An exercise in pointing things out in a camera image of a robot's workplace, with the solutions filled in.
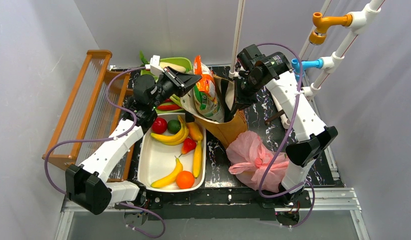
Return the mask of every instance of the orange faucet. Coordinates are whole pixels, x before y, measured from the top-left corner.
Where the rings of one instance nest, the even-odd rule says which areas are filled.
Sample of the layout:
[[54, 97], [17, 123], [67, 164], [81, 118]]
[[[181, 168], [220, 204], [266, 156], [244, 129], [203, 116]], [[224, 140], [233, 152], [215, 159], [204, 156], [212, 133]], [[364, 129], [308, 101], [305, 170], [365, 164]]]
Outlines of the orange faucet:
[[341, 25], [348, 27], [353, 21], [353, 16], [350, 14], [344, 16], [322, 16], [321, 12], [313, 13], [313, 24], [316, 26], [316, 29], [310, 34], [308, 40], [314, 45], [324, 43], [327, 35], [326, 32], [330, 26]]

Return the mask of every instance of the black marble table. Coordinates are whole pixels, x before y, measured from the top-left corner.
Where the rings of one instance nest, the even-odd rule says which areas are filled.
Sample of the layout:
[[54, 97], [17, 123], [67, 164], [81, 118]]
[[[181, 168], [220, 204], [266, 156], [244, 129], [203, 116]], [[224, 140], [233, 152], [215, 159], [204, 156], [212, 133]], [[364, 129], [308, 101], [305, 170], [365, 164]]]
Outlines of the black marble table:
[[[211, 67], [211, 69], [216, 75], [228, 78], [228, 66], [214, 66]], [[131, 81], [129, 82], [130, 88], [132, 88], [132, 80], [138, 76], [139, 72], [132, 73]], [[269, 91], [263, 88], [257, 93], [257, 97], [258, 103], [244, 110], [248, 129], [256, 132], [269, 150], [276, 152], [284, 138], [286, 130], [283, 128], [280, 119], [276, 119], [271, 124], [265, 125], [265, 119], [277, 112]], [[235, 175], [229, 173], [228, 169], [230, 167], [230, 161], [228, 160], [226, 151], [219, 140], [209, 132], [207, 132], [206, 139], [207, 157], [205, 160], [205, 181], [199, 189], [240, 188], [254, 192], [252, 189], [242, 184]], [[288, 138], [288, 143], [293, 143], [294, 141], [295, 133], [292, 132]], [[141, 144], [142, 141], [138, 141], [135, 144], [129, 170], [129, 181], [137, 179]], [[322, 157], [316, 160], [310, 169], [307, 178], [315, 187], [330, 187], [335, 185], [325, 154], [322, 154]]]

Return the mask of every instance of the knotted plastic bag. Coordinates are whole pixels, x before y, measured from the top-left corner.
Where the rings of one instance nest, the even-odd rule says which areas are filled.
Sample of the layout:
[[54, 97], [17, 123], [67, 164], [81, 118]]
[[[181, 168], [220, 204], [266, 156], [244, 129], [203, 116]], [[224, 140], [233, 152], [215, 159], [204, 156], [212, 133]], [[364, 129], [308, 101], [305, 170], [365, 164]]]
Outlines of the knotted plastic bag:
[[[229, 172], [236, 175], [243, 184], [257, 190], [275, 152], [263, 145], [257, 133], [246, 131], [239, 134], [238, 138], [229, 145], [226, 154], [232, 163]], [[289, 160], [286, 153], [281, 152], [277, 156], [264, 179], [263, 190], [279, 192], [279, 184], [285, 176]]]

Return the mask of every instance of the green basket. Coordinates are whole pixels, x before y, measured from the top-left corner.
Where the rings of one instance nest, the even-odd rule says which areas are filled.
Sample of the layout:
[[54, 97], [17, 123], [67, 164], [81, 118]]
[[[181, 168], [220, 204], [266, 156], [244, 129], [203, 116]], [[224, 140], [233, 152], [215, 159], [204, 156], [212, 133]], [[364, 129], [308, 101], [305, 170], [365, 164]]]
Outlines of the green basket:
[[[169, 64], [176, 64], [179, 65], [181, 67], [184, 67], [186, 69], [186, 73], [192, 70], [192, 63], [188, 58], [185, 57], [169, 57], [169, 58], [162, 58], [160, 59], [160, 63], [161, 62], [165, 62], [165, 63], [169, 63]], [[140, 71], [141, 75], [144, 74], [148, 74], [154, 77], [155, 80], [157, 80], [159, 77], [155, 76], [154, 74], [152, 74], [150, 71], [147, 71], [145, 69], [142, 69]]]

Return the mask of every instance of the blue faucet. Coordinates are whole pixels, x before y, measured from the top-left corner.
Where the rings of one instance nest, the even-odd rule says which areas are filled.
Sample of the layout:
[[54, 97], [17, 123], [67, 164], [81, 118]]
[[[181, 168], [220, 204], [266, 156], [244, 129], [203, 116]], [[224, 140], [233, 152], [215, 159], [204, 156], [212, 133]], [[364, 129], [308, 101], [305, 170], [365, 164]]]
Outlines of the blue faucet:
[[[302, 63], [302, 71], [303, 71], [302, 74], [303, 74], [303, 76], [304, 76], [304, 71], [306, 69], [309, 69], [309, 68], [321, 69], [322, 66], [324, 65], [324, 61], [321, 58], [319, 58], [317, 60], [314, 60], [314, 61], [301, 61], [301, 63]], [[298, 60], [296, 58], [294, 58], [294, 59], [291, 60], [291, 65], [294, 68], [295, 79], [298, 82], [299, 79], [300, 79], [300, 74], [299, 74], [299, 72], [300, 72], [300, 63], [298, 62]]]

